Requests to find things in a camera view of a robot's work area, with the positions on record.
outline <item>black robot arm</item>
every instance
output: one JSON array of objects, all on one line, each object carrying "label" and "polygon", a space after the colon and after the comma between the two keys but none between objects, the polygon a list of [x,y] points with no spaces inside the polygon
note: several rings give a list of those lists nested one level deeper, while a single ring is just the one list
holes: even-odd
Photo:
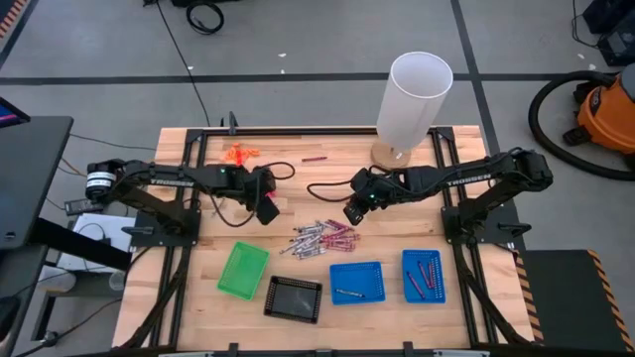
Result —
[{"label": "black robot arm", "polygon": [[141,186],[187,187],[209,195],[231,198],[244,204],[248,211],[255,210],[262,224],[268,224],[280,213],[267,196],[267,193],[276,189],[276,180],[268,167],[256,167],[250,173],[235,165],[207,165],[193,169],[109,160],[89,164],[87,172],[86,198],[100,203],[120,201],[155,216],[163,227],[177,234],[188,227],[183,203],[160,200],[141,189]]},{"label": "black robot arm", "polygon": [[520,148],[469,163],[438,169],[411,167],[377,174],[360,170],[351,180],[354,194],[344,213],[357,225],[369,210],[389,205],[416,202],[433,196],[447,187],[496,179],[497,184],[478,198],[459,205],[461,226],[468,228],[487,218],[487,213],[522,191],[541,191],[553,182],[545,157]]}]

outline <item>black hose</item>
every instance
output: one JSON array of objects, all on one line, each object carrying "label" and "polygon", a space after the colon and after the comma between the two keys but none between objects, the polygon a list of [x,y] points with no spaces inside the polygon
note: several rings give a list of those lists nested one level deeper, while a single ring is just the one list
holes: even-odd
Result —
[{"label": "black hose", "polygon": [[[214,13],[216,13],[216,15],[218,15],[219,22],[215,28],[211,29],[206,27],[201,20],[192,15],[191,12],[198,6],[206,6],[210,8]],[[186,9],[186,16],[188,17],[188,23],[190,24],[190,26],[201,35],[215,34],[222,28],[223,25],[225,25],[225,17],[223,16],[222,11],[220,11],[220,8],[211,3],[211,1],[209,0],[199,0],[189,4],[188,8]]]},{"label": "black hose", "polygon": [[579,70],[565,74],[562,78],[552,80],[545,85],[538,94],[536,94],[532,104],[529,106],[529,128],[532,130],[536,141],[558,159],[582,171],[607,179],[635,180],[635,173],[609,169],[590,163],[571,154],[565,149],[562,149],[551,141],[547,135],[545,135],[543,128],[541,128],[540,123],[538,122],[538,112],[540,110],[540,106],[543,104],[545,98],[554,91],[554,89],[575,80],[588,80],[596,85],[608,87],[615,82],[615,77],[592,70]]}]

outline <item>warning stripe tape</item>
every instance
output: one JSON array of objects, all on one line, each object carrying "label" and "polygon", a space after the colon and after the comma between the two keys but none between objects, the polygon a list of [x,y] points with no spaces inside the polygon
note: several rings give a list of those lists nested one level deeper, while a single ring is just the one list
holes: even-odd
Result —
[{"label": "warning stripe tape", "polygon": [[2,22],[0,22],[0,39],[7,35],[13,23],[16,21],[18,16],[20,16],[20,12],[27,4],[27,1],[28,0],[16,0],[13,3],[13,6],[11,6],[7,15],[4,17]]},{"label": "warning stripe tape", "polygon": [[525,270],[525,262],[520,256],[519,251],[514,251],[514,259],[516,260],[516,273],[518,274],[518,281],[520,282],[520,289],[523,292],[523,299],[525,300],[525,307],[527,308],[527,314],[529,315],[529,323],[532,326],[532,332],[534,334],[534,340],[538,343],[545,341],[545,336],[540,327],[540,319],[538,318],[538,312],[536,311],[536,305],[534,304],[534,295],[532,295],[529,280],[527,279],[527,270]]},{"label": "warning stripe tape", "polygon": [[615,296],[613,295],[613,290],[611,289],[611,285],[608,283],[608,278],[606,278],[606,273],[604,273],[604,268],[602,268],[602,263],[599,261],[599,255],[595,251],[588,250],[588,255],[591,256],[593,263],[595,264],[595,269],[597,270],[597,275],[602,280],[602,287],[604,288],[604,292],[606,293],[606,299],[608,303],[611,305],[611,312],[613,312],[613,317],[615,318],[615,324],[617,328],[621,331],[622,340],[626,345],[626,351],[634,352],[635,347],[633,347],[633,341],[628,335],[628,330],[626,329],[626,324],[624,324],[624,318],[622,314],[619,312],[619,308],[617,307],[617,301],[615,301]]}]

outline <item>black floor line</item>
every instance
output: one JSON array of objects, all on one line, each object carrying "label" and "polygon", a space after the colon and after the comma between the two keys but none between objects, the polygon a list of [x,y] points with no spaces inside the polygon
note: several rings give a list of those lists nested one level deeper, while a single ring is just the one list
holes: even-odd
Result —
[{"label": "black floor line", "polygon": [[0,69],[2,69],[2,66],[4,65],[4,62],[9,57],[9,54],[11,54],[11,50],[13,50],[13,47],[16,45],[16,42],[18,41],[18,38],[20,37],[22,30],[27,25],[27,21],[29,21],[29,18],[31,17],[33,10],[38,5],[38,1],[39,0],[29,1],[29,3],[27,4],[27,8],[24,9],[24,14],[22,14],[22,17],[18,21],[16,28],[11,33],[11,36],[9,37],[9,40],[7,40],[7,43],[2,49],[2,52],[0,52]]},{"label": "black floor line", "polygon": [[474,87],[476,104],[478,105],[480,119],[483,123],[483,134],[487,139],[487,146],[489,147],[490,154],[495,154],[500,152],[500,146],[498,145],[496,131],[494,130],[494,123],[492,122],[492,117],[489,112],[489,106],[487,105],[487,98],[485,97],[483,82],[481,81],[478,73],[478,66],[476,65],[474,50],[472,49],[472,44],[469,41],[469,35],[467,34],[467,26],[465,25],[465,19],[463,18],[463,11],[460,8],[460,3],[458,2],[458,0],[450,0],[450,4],[452,6],[454,20],[456,21],[456,27],[458,28],[458,37],[460,39],[460,44],[463,47],[463,54],[465,55],[467,70],[471,77],[472,86]]},{"label": "black floor line", "polygon": [[[196,83],[256,83],[297,81],[386,80],[387,72],[368,73],[290,73],[195,75]],[[455,73],[454,80],[470,80],[467,73]],[[95,77],[0,77],[0,85],[83,85],[83,84],[170,84],[190,83],[186,75],[95,76]]]},{"label": "black floor line", "polygon": [[564,73],[480,73],[481,81],[549,81],[561,78]]}]

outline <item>monitor screen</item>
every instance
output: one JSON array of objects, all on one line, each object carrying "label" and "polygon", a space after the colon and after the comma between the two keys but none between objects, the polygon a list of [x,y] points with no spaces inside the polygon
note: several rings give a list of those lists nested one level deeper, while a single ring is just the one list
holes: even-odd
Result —
[{"label": "monitor screen", "polygon": [[0,97],[0,128],[26,123],[29,119],[27,114]]}]

